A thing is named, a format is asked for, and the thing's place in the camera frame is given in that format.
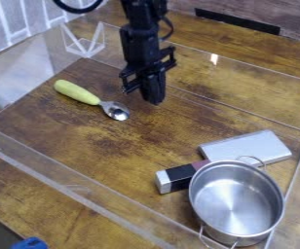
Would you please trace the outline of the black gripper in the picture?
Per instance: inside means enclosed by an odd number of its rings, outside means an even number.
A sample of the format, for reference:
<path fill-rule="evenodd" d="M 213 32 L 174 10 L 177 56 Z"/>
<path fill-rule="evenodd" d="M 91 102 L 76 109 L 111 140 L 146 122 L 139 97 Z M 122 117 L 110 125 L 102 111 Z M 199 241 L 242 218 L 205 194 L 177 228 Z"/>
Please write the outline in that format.
<path fill-rule="evenodd" d="M 120 29 L 120 41 L 126 67 L 119 77 L 124 93 L 139 89 L 143 99 L 159 104 L 166 96 L 166 72 L 175 67 L 175 48 L 159 48 L 158 26 L 150 29 L 134 29 L 124 25 Z"/>

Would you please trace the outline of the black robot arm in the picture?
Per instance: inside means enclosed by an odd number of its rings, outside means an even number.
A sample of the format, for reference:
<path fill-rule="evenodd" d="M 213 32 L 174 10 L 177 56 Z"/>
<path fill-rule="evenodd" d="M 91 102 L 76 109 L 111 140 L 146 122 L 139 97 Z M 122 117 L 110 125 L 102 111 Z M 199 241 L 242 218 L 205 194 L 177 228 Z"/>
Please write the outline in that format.
<path fill-rule="evenodd" d="M 166 72 L 175 67 L 175 47 L 159 48 L 174 33 L 166 18 L 167 0 L 122 0 L 122 5 L 128 20 L 120 28 L 123 91 L 139 89 L 143 99 L 158 105 L 166 96 Z"/>

